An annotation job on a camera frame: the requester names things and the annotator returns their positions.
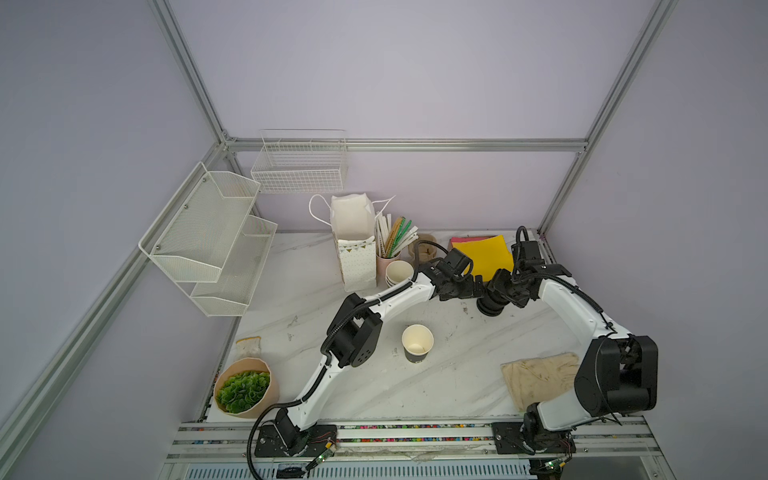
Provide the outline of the stack of black cup lids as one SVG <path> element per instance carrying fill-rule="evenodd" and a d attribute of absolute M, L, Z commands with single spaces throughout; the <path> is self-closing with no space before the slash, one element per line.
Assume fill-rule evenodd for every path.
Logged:
<path fill-rule="evenodd" d="M 477 308 L 485 316 L 499 316 L 505 307 L 511 303 L 508 287 L 511 283 L 511 272 L 506 269 L 497 270 L 485 284 L 483 294 L 477 299 Z"/>

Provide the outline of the stack of green paper cups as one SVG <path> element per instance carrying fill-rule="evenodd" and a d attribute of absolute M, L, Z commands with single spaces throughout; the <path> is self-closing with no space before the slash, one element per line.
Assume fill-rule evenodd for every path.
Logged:
<path fill-rule="evenodd" d="M 393 260 L 385 269 L 385 281 L 389 287 L 393 287 L 413 277 L 413 266 L 404 260 Z"/>

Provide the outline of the black paper cup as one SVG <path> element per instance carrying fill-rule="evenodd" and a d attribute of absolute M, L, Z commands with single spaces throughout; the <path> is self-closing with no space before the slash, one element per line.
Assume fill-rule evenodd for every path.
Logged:
<path fill-rule="evenodd" d="M 434 335 L 425 325 L 414 324 L 403 331 L 401 342 L 406 359 L 411 363 L 420 363 L 433 349 Z"/>

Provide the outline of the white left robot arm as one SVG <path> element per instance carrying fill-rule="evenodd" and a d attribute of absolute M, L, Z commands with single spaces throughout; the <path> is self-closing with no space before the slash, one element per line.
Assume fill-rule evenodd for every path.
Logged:
<path fill-rule="evenodd" d="M 375 352 L 384 323 L 433 298 L 441 301 L 477 298 L 482 281 L 472 275 L 473 261 L 457 249 L 446 250 L 413 269 L 411 277 L 371 296 L 348 295 L 326 331 L 321 358 L 298 397 L 276 406 L 273 420 L 287 449 L 316 425 L 333 383 L 348 368 L 364 364 Z"/>

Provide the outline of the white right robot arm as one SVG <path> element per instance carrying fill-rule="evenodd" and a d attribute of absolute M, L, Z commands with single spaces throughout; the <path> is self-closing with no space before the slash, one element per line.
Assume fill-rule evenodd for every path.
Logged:
<path fill-rule="evenodd" d="M 523 226 L 515 233 L 511 253 L 513 270 L 500 277 L 502 298 L 518 307 L 543 301 L 584 347 L 573 387 L 526 408 L 524 445 L 543 451 L 578 426 L 653 409 L 658 396 L 657 344 L 620 326 L 565 267 L 546 262 Z"/>

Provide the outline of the brown pulp cup carrier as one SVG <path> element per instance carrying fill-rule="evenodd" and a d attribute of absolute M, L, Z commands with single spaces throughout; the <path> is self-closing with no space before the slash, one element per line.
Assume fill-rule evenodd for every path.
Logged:
<path fill-rule="evenodd" d="M 407 247 L 407 250 L 412 266 L 426 263 L 441 253 L 437 247 L 437 239 L 427 233 L 418 233 L 416 240 Z"/>

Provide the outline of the pink straw holder cup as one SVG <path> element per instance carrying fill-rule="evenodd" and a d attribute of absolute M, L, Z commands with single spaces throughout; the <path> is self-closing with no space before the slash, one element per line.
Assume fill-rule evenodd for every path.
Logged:
<path fill-rule="evenodd" d="M 393 258 L 384 258 L 381 256 L 376 256 L 376 273 L 377 273 L 377 281 L 379 283 L 386 281 L 386 269 L 387 267 L 394 261 L 397 261 L 400 259 L 400 255 L 396 255 Z"/>

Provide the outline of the bundle of wrapped straws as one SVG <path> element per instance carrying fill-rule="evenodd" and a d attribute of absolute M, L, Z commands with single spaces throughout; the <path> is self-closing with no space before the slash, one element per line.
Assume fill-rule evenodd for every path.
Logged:
<path fill-rule="evenodd" d="M 418 227 L 412 219 L 394 218 L 390 214 L 379 213 L 374 223 L 374 238 L 377 256 L 393 259 L 408 245 L 416 241 Z"/>

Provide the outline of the beige work glove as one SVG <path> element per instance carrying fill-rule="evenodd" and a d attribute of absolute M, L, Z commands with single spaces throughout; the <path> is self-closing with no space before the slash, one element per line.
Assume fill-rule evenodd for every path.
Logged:
<path fill-rule="evenodd" d="M 579 365 L 579 357 L 568 352 L 506 363 L 501 373 L 515 407 L 525 412 L 531 404 L 572 390 Z"/>

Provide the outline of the white paper gift bag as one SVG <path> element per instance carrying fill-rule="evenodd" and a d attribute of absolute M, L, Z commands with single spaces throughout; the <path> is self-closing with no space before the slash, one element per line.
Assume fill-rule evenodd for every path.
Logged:
<path fill-rule="evenodd" d="M 328 220 L 313 212 L 315 199 L 321 200 L 329 209 Z M 331 196 L 330 200 L 321 194 L 310 197 L 310 216 L 331 228 L 347 293 L 372 289 L 377 284 L 375 225 L 393 199 L 371 200 L 366 193 Z"/>

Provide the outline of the small beige cloth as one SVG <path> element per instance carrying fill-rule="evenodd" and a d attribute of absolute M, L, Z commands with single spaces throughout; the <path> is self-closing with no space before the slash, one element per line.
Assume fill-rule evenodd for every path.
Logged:
<path fill-rule="evenodd" d="M 245 358 L 260 358 L 261 357 L 261 337 L 247 337 L 239 339 L 235 342 L 235 356 L 236 361 Z"/>

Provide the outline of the white mesh two-tier shelf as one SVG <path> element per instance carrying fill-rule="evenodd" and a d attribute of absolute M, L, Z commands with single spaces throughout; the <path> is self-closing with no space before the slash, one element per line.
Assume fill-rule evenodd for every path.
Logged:
<path fill-rule="evenodd" d="M 260 190 L 199 163 L 138 243 L 208 317 L 240 317 L 251 305 L 277 230 L 255 214 Z"/>

